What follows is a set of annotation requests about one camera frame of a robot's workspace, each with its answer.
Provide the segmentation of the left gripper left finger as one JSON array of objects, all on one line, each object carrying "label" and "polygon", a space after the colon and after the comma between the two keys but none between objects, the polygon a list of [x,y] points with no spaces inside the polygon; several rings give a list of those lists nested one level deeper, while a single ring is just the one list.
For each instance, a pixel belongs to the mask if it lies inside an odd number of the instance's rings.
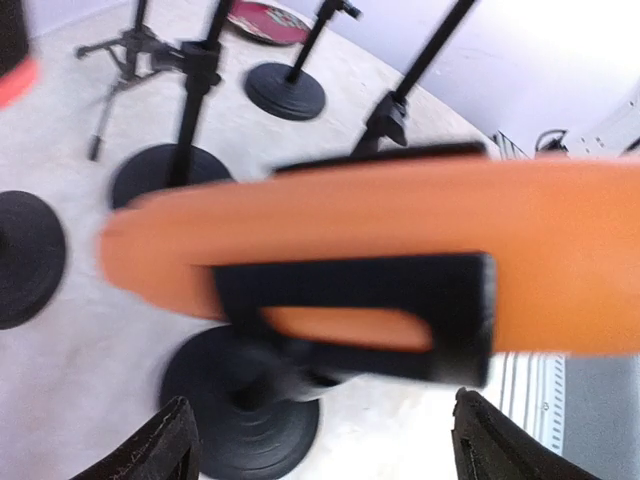
[{"label": "left gripper left finger", "polygon": [[200,440],[184,397],[171,399],[109,455],[73,480],[197,480]]}]

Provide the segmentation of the orange toy microphone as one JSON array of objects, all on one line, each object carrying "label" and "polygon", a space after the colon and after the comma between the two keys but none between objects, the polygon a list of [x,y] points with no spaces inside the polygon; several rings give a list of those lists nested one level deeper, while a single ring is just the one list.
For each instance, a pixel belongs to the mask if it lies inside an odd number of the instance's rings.
[{"label": "orange toy microphone", "polygon": [[161,309],[391,352],[639,349],[639,163],[405,159],[149,193],[99,236]]}]

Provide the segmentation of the short black microphone stand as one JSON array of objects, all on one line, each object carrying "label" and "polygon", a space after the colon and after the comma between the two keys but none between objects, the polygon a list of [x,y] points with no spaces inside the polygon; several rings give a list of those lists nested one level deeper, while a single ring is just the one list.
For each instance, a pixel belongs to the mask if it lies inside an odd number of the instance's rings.
[{"label": "short black microphone stand", "polygon": [[214,268],[231,322],[190,337],[159,397],[184,396],[214,479],[279,479],[316,438],[321,396],[373,373],[482,386],[496,265],[483,252]]}]

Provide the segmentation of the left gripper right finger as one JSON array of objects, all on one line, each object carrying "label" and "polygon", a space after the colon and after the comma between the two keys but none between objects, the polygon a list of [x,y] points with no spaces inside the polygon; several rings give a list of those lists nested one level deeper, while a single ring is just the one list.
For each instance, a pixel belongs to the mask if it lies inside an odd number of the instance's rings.
[{"label": "left gripper right finger", "polygon": [[541,445],[474,390],[456,392],[453,417],[459,479],[598,479]]}]

